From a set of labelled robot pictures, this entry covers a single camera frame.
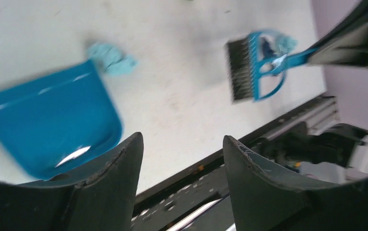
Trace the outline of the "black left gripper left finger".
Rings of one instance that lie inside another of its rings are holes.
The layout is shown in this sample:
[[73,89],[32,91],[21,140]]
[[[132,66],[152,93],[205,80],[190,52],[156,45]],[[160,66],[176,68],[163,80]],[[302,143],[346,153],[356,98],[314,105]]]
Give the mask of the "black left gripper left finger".
[[0,182],[0,231],[129,230],[143,149],[143,135],[135,132],[50,180]]

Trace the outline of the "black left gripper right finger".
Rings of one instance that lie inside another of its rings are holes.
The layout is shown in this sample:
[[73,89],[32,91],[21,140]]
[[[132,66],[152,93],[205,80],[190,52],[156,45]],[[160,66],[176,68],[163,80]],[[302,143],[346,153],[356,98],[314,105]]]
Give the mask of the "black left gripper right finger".
[[223,154],[239,231],[368,231],[368,178],[345,184],[295,173],[232,136]]

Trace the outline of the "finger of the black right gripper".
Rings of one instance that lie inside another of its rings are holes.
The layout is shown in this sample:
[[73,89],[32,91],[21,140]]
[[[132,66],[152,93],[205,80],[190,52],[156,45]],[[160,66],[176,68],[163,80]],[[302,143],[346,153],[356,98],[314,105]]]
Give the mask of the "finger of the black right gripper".
[[320,46],[309,64],[368,68],[368,17],[361,17]]
[[339,33],[342,33],[345,29],[356,24],[358,20],[368,21],[368,0],[360,0],[359,3],[347,14],[347,16],[341,20],[332,30],[325,34],[317,42],[317,47],[325,45],[327,42],[336,38]]

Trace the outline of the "blue dustpan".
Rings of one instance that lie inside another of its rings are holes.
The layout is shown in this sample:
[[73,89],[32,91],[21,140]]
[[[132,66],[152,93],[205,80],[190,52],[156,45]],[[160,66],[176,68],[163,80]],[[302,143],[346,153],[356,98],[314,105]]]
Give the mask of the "blue dustpan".
[[121,119],[93,61],[0,91],[0,142],[47,180],[114,148]]

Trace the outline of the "blue hand brush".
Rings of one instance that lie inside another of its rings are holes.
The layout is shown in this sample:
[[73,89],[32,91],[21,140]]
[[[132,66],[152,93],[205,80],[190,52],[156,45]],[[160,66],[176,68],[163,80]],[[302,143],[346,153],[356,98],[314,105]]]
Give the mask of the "blue hand brush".
[[[274,49],[274,40],[281,34],[284,33],[273,29],[257,30],[225,44],[234,102],[247,99],[256,102],[273,96],[283,86],[287,70],[307,64],[309,57],[317,50],[309,48],[298,53],[293,51],[284,55],[277,53],[277,58],[262,59],[260,38],[266,37]],[[271,92],[262,94],[260,80],[267,76],[279,76],[280,80]]]

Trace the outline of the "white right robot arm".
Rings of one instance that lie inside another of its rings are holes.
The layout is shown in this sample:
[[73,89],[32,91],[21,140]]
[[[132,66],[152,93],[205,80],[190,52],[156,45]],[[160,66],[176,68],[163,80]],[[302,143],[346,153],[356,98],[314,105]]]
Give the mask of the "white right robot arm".
[[[362,0],[332,31],[310,47],[304,64],[368,69],[368,0]],[[259,153],[286,166],[293,162],[328,162],[347,167],[368,131],[337,124],[320,135],[289,130],[277,138],[262,138]]]

